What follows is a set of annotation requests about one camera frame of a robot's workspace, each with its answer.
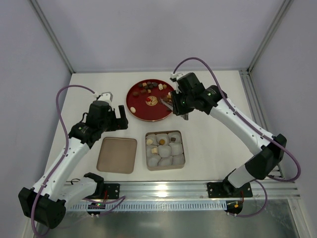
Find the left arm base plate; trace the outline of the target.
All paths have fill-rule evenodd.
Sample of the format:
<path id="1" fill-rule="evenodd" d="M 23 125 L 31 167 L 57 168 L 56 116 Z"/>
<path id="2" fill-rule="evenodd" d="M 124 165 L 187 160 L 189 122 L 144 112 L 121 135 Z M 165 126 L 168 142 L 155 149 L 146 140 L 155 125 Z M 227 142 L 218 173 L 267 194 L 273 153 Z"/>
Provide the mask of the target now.
<path id="1" fill-rule="evenodd" d="M 116 200 L 120 195 L 119 183 L 104 183 L 104 191 L 102 192 L 103 200 Z"/>

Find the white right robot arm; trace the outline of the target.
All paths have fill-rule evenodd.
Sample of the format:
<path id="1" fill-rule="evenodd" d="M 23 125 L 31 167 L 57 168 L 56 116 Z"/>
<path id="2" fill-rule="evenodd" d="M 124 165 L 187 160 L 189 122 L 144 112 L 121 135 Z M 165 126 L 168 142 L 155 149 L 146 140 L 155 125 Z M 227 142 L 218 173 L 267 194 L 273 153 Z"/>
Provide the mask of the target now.
<path id="1" fill-rule="evenodd" d="M 274 136 L 245 118 L 219 86 L 205 88 L 193 72 L 173 73 L 170 80 L 176 83 L 176 90 L 171 92 L 175 115 L 186 118 L 193 110 L 206 113 L 233 132 L 253 155 L 221 182 L 220 191 L 226 196 L 238 196 L 245 184 L 256 179 L 263 180 L 281 161 L 286 138 L 282 134 Z"/>

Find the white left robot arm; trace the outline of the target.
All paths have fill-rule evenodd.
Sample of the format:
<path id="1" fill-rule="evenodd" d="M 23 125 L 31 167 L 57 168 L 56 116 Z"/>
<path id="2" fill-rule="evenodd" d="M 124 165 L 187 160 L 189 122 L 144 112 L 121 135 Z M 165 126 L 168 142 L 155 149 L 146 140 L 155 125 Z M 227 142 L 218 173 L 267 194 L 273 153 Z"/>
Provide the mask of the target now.
<path id="1" fill-rule="evenodd" d="M 77 164 L 101 138 L 104 132 L 125 130 L 128 120 L 123 105 L 120 117 L 106 101 L 95 100 L 82 120 L 66 134 L 66 145 L 47 172 L 31 188 L 22 188 L 18 198 L 26 217 L 49 229 L 56 228 L 66 210 L 80 200 L 98 198 L 104 191 L 104 178 L 86 173 L 75 185 L 64 184 Z"/>

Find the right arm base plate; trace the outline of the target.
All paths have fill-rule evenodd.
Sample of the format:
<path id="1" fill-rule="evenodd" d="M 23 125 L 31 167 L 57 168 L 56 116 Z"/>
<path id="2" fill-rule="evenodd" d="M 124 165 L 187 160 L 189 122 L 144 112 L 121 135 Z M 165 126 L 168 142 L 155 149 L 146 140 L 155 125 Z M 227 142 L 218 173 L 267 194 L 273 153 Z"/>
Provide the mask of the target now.
<path id="1" fill-rule="evenodd" d="M 244 184 L 240 188 L 235 188 L 229 182 L 208 182 L 207 192 L 209 198 L 251 198 L 253 192 L 250 183 Z"/>

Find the metal serving tongs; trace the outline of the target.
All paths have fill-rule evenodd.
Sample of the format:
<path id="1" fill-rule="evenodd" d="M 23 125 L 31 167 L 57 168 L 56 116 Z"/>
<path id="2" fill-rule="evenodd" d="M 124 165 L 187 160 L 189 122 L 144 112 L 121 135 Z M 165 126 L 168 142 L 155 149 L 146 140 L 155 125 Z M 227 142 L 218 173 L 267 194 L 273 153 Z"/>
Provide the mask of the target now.
<path id="1" fill-rule="evenodd" d="M 165 105 L 171 112 L 173 112 L 173 105 L 168 103 L 168 102 L 165 102 L 163 100 L 163 98 L 160 98 L 160 101 L 163 105 Z M 184 120 L 189 120 L 189 115 L 188 114 L 183 114 L 183 115 L 179 115 L 180 117 L 182 117 Z"/>

